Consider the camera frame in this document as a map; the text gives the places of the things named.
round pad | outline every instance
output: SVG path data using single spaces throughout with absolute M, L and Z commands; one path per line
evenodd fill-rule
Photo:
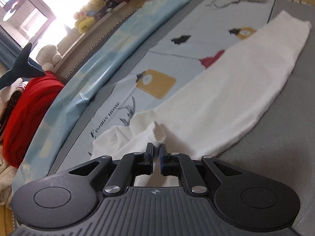
M 14 194 L 11 206 L 21 224 L 52 230 L 85 219 L 97 204 L 89 179 L 65 171 L 22 186 Z
M 71 199 L 71 193 L 61 187 L 47 187 L 40 190 L 34 196 L 37 205 L 43 208 L 58 208 Z
M 242 201 L 250 207 L 266 209 L 277 203 L 277 195 L 263 187 L 252 187 L 241 194 Z

shark plush toy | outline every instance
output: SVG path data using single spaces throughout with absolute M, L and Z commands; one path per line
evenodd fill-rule
M 35 78 L 46 75 L 40 65 L 33 66 L 29 63 L 28 57 L 31 50 L 32 43 L 28 43 L 16 58 L 12 69 L 0 78 L 0 90 L 10 86 L 18 78 Z

blue bedspread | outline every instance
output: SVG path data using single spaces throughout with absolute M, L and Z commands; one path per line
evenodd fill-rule
M 190 0 L 151 0 L 144 4 L 73 76 L 42 120 L 12 184 L 13 192 L 45 177 L 89 100 L 114 71 L 157 28 Z

red print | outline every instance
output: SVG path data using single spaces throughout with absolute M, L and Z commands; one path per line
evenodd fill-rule
M 200 59 L 201 64 L 207 69 L 209 66 L 211 66 L 215 61 L 217 61 L 225 50 L 220 50 L 215 54 L 215 56 L 208 56 L 205 58 Z

white towel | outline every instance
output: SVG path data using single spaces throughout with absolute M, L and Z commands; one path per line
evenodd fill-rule
M 145 151 L 148 137 L 143 136 L 152 138 L 152 122 L 159 136 L 161 131 L 166 135 L 169 153 L 185 153 L 192 159 L 220 154 L 249 132 L 273 103 L 310 29 L 308 21 L 282 11 L 251 37 L 226 50 L 159 107 L 135 114 L 128 127 L 105 131 L 93 142 L 92 159 L 101 155 L 120 159 L 126 153 Z
M 17 169 L 8 165 L 2 157 L 2 144 L 0 144 L 0 205 L 10 207 L 12 200 L 11 185 Z

